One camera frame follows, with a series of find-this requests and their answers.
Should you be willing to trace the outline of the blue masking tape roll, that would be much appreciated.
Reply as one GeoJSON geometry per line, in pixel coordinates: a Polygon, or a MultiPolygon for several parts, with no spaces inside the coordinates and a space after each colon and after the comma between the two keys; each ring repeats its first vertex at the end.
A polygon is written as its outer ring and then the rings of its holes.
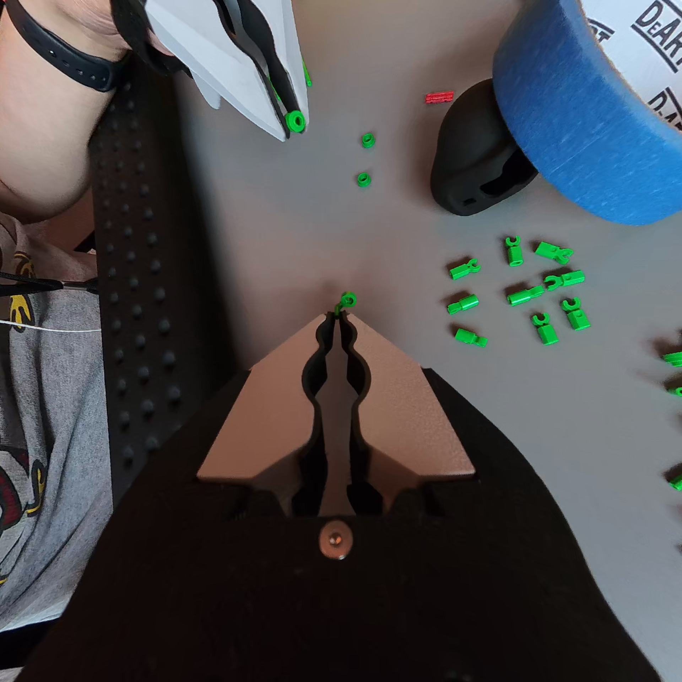
{"type": "Polygon", "coordinates": [[[632,226],[681,210],[680,1],[528,1],[492,75],[512,136],[573,203],[632,226]]]}

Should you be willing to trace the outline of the green lego elbow piece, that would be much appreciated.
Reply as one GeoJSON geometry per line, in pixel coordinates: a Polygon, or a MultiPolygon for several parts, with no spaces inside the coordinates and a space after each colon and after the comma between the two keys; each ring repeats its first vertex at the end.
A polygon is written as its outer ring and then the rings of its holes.
{"type": "Polygon", "coordinates": [[[297,94],[293,88],[291,79],[268,75],[268,81],[272,92],[274,111],[279,123],[282,124],[285,137],[292,133],[301,134],[305,131],[308,120],[303,112],[303,105],[299,103],[297,94]]]}

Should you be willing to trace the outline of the scattered green lego clip pieces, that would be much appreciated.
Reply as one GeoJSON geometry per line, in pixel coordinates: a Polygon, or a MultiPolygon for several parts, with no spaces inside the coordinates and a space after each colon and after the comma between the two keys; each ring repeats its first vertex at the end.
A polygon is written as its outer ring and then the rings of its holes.
{"type": "MultiPolygon", "coordinates": [[[[522,240],[519,235],[505,238],[505,253],[507,264],[511,268],[520,267],[524,265],[524,250],[522,247],[522,240]]],[[[554,244],[541,240],[537,243],[533,250],[533,254],[539,258],[549,260],[555,265],[566,268],[570,265],[575,250],[564,245],[554,244]]],[[[459,281],[467,276],[478,274],[482,266],[478,258],[470,258],[459,262],[454,267],[448,269],[448,274],[451,280],[459,281]]],[[[585,273],[582,269],[563,270],[558,274],[548,274],[543,277],[542,283],[535,286],[526,286],[517,291],[512,291],[505,295],[505,299],[511,307],[518,307],[533,302],[539,299],[546,293],[554,292],[558,289],[573,288],[585,282],[585,273]]],[[[590,329],[592,324],[587,316],[583,303],[578,296],[564,296],[559,301],[559,306],[565,314],[567,324],[573,331],[585,331],[590,329]]],[[[480,298],[475,294],[467,295],[454,302],[448,304],[447,310],[449,315],[459,314],[480,305],[480,298]]],[[[559,341],[557,330],[551,321],[551,316],[548,312],[541,314],[534,314],[531,317],[533,327],[537,331],[537,335],[544,346],[555,345],[559,341]]],[[[476,335],[472,331],[464,329],[457,329],[455,333],[456,339],[461,343],[485,347],[487,339],[476,335]]]]}

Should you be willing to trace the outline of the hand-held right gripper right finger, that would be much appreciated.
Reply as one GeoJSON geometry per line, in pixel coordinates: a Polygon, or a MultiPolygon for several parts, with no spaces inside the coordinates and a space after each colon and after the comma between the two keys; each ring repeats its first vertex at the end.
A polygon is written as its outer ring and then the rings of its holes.
{"type": "Polygon", "coordinates": [[[340,314],[351,409],[350,502],[394,502],[425,483],[475,475],[421,365],[359,317],[340,314]]]}

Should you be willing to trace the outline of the person's left forearm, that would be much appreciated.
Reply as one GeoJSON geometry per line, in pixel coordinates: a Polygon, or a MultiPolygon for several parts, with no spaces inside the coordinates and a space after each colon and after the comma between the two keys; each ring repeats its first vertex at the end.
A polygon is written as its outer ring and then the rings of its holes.
{"type": "Polygon", "coordinates": [[[48,64],[1,18],[1,212],[37,223],[89,186],[90,138],[114,91],[100,93],[48,64]]]}

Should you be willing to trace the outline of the black wristband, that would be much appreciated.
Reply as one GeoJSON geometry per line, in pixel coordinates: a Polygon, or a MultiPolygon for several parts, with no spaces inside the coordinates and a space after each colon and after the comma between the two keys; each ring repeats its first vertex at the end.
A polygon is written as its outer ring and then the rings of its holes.
{"type": "Polygon", "coordinates": [[[113,62],[76,49],[37,22],[20,1],[5,1],[4,10],[23,41],[72,81],[100,93],[117,88],[128,56],[113,62]]]}

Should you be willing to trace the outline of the person's left hand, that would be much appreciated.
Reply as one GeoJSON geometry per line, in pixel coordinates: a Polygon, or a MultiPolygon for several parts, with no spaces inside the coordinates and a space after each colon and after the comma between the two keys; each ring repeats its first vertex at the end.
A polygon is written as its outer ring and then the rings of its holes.
{"type": "Polygon", "coordinates": [[[21,1],[44,29],[82,53],[118,62],[130,47],[116,29],[109,1],[21,1]]]}

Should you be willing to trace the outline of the black rounded case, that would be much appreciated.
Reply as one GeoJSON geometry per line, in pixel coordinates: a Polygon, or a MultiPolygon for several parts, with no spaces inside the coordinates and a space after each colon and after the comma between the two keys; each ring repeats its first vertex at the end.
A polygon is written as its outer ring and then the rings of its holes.
{"type": "Polygon", "coordinates": [[[507,127],[492,79],[454,101],[440,126],[431,171],[431,193],[441,208],[473,216],[520,192],[537,175],[507,127]]]}

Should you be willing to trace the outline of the person's grey printed shirt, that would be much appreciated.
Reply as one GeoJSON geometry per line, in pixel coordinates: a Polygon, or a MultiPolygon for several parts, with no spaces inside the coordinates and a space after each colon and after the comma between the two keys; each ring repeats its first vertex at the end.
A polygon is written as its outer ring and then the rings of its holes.
{"type": "Polygon", "coordinates": [[[99,303],[1,299],[1,631],[65,609],[113,513],[99,303]]]}

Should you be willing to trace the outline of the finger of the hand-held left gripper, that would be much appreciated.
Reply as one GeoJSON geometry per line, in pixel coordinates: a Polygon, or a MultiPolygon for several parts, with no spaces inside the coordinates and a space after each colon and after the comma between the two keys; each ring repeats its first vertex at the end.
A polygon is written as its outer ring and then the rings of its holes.
{"type": "Polygon", "coordinates": [[[308,86],[291,1],[240,1],[246,36],[266,66],[266,80],[285,115],[310,119],[308,86]]]}
{"type": "Polygon", "coordinates": [[[239,1],[147,1],[146,11],[153,33],[190,69],[210,107],[226,101],[277,140],[288,140],[264,59],[243,29],[239,1]]]}

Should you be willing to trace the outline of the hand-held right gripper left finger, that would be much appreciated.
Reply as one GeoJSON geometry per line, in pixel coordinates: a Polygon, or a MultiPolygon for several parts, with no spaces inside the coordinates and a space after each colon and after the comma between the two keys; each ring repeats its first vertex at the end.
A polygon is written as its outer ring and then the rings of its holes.
{"type": "Polygon", "coordinates": [[[294,501],[305,464],[326,465],[316,393],[326,381],[334,313],[314,318],[253,365],[197,477],[294,501]]]}

